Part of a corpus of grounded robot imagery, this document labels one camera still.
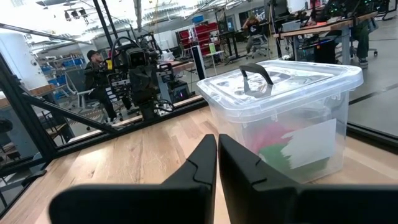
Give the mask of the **black computer tower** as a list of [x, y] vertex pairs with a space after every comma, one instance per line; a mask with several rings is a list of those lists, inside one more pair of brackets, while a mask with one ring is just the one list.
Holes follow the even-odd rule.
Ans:
[[172, 103], [187, 100], [190, 97], [188, 84], [181, 80], [169, 82], [169, 95]]

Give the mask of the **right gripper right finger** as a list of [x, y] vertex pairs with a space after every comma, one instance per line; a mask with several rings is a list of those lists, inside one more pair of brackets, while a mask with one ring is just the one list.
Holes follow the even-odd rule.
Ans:
[[398, 224], [396, 185], [300, 184], [227, 134], [218, 159], [231, 224]]

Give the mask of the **red storage bins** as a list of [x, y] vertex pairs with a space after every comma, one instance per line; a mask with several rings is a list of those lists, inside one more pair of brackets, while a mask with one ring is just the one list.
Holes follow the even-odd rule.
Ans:
[[219, 49], [219, 28], [216, 22], [204, 22], [188, 26], [175, 32], [181, 56], [189, 58], [192, 56], [191, 48], [198, 45], [201, 53], [206, 55]]

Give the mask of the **black tall narrow tower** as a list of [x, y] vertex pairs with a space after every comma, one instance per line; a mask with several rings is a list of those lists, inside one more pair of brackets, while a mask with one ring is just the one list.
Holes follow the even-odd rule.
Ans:
[[191, 47], [191, 51], [199, 80], [204, 80], [206, 78], [206, 68], [203, 62], [203, 56], [201, 54], [200, 46], [195, 45]]

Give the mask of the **blue storage bins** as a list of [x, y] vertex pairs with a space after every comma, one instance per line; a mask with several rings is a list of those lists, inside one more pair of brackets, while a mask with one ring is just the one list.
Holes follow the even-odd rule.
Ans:
[[49, 83], [56, 86], [69, 84], [72, 88], [84, 89], [83, 70], [86, 62], [81, 55], [44, 57], [39, 59], [39, 65]]

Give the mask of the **red bandage roll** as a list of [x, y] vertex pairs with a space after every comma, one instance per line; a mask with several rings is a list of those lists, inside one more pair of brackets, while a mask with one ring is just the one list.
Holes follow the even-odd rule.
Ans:
[[286, 145], [292, 138], [285, 137], [292, 132], [281, 124], [270, 124], [256, 128], [246, 139], [247, 148], [258, 153], [261, 149], [273, 145]]

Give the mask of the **wood top workbench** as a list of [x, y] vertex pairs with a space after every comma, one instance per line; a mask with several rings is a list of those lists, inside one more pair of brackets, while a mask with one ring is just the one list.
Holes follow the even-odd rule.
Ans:
[[169, 82], [172, 82], [174, 80], [181, 80], [181, 77], [179, 75], [183, 74], [184, 71], [192, 67], [192, 62], [173, 61], [158, 64], [156, 73], [159, 84], [159, 91], [162, 99], [171, 102], [168, 86]]
[[305, 34], [321, 34], [324, 32], [330, 32], [333, 30], [342, 31], [341, 35], [335, 39], [336, 42], [341, 42], [341, 62], [343, 65], [349, 65], [351, 63], [351, 46], [350, 46], [350, 28], [356, 23], [373, 19], [377, 16], [377, 11], [364, 14], [354, 19], [344, 19], [335, 22], [327, 22], [323, 25], [314, 25], [309, 27], [300, 28], [297, 30], [292, 30], [289, 32], [281, 32], [279, 34], [274, 34], [273, 37], [281, 39], [292, 39], [292, 48], [294, 53], [294, 59], [299, 61], [301, 56], [299, 55], [299, 39], [298, 36]]

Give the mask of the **person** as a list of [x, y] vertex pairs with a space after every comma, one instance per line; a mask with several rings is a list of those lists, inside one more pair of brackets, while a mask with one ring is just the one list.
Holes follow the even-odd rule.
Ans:
[[255, 15], [250, 15], [242, 26], [242, 29], [247, 30], [248, 32], [248, 42], [246, 45], [246, 55], [248, 57], [252, 56], [251, 48], [254, 45], [254, 36], [260, 33], [259, 24], [260, 21], [258, 20], [258, 18]]
[[353, 26], [353, 39], [358, 42], [356, 56], [358, 58], [359, 66], [362, 68], [368, 67], [368, 53], [369, 53], [369, 34], [376, 29], [376, 21], [371, 19], [366, 19]]
[[91, 100], [97, 100], [105, 109], [109, 123], [115, 123], [119, 116], [116, 114], [113, 104], [107, 99], [106, 85], [108, 81], [105, 75], [100, 74], [102, 66], [102, 56], [95, 50], [89, 50], [86, 53], [88, 63], [86, 64], [84, 75], [85, 75], [85, 88], [91, 90], [88, 94], [88, 98]]

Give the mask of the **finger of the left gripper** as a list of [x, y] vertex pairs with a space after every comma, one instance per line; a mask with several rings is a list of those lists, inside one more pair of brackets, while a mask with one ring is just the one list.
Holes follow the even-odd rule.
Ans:
[[149, 79], [148, 84], [145, 89], [146, 95], [152, 101], [157, 101], [157, 90], [158, 90], [159, 84], [158, 84], [158, 79], [157, 79], [156, 67], [149, 65], [149, 66], [145, 67], [144, 70]]
[[131, 98], [135, 105], [142, 105], [144, 99], [142, 96], [142, 72], [143, 67], [129, 69], [129, 79], [131, 83]]

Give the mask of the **clear plastic storage box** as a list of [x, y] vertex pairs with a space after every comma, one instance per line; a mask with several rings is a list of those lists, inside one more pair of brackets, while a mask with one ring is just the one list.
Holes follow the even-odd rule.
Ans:
[[218, 132], [244, 147], [249, 134], [266, 124], [336, 119], [344, 160], [349, 94], [362, 83], [357, 66], [268, 60], [200, 80], [197, 87]]

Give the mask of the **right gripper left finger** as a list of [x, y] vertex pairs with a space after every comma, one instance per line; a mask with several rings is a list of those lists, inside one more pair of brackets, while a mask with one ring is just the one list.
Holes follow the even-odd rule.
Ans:
[[57, 194], [51, 224], [213, 224], [217, 143], [207, 134], [160, 184], [86, 184]]

